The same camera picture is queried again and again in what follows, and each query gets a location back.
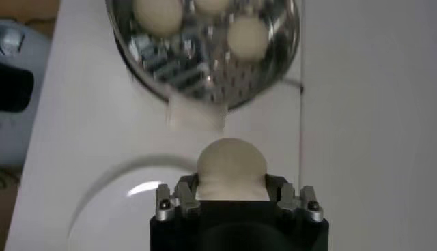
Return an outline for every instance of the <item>bolt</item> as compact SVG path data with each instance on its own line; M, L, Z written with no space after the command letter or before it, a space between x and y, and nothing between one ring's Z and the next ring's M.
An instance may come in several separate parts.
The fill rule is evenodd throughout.
M308 210L311 211L319 211L320 208L319 203L317 201L309 201L307 206L308 206Z
M171 207L171 202L169 199L164 199L159 203L159 209L165 210Z

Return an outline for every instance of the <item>wooden surface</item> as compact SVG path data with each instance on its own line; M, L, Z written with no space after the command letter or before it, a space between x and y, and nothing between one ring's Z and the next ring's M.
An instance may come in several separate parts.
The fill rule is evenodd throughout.
M0 250L3 250L14 210L18 184L2 172L0 172L0 179L2 180L0 183Z
M49 22L34 22L30 27L51 37L55 27L59 0L0 0L0 18L13 18L25 23L35 19L51 19Z

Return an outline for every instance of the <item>white table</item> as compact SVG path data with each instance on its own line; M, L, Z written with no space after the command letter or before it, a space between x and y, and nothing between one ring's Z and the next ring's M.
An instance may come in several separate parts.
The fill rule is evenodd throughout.
M124 83L115 46L101 44L113 39L101 2L62 3L7 251L63 250L92 181L158 151L141 134L139 107L153 97ZM434 249L436 10L426 0L306 4L300 175L315 185L332 250Z
M223 136L253 143L269 173L299 185L299 89L275 85L231 112L224 134L171 132L165 113L162 101L130 80L104 1L62 1L6 250L66 250L74 215L96 181L148 156L195 166Z
M437 3L308 0L302 182L331 250L435 250Z

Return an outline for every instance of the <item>black cable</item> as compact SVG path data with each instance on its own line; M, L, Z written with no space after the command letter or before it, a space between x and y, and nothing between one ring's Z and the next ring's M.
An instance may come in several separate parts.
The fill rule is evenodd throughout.
M11 20L14 22L18 22L18 20L12 16L0 16L0 20Z
M56 21L55 17L52 18L33 18L25 22L26 26L36 24L36 23L53 23Z
M2 189L6 189L8 187L8 185L6 185L6 181L0 177L0 190Z
M13 182L20 183L20 178L18 178L14 173L7 171L7 170L1 170L0 173L3 173L5 176L9 177Z

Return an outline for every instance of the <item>round dough ball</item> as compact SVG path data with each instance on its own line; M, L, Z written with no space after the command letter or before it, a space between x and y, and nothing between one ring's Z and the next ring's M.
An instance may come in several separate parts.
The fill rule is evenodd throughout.
M267 163L252 144L236 138L213 142L197 161L198 195L208 200L268 201Z
M146 31L160 38L177 33L182 24L180 0L134 0L133 12Z
M267 27L256 17L237 18L229 28L227 43L240 60L260 61L268 47Z
M231 0L194 0L194 3L200 12L217 15L229 7Z

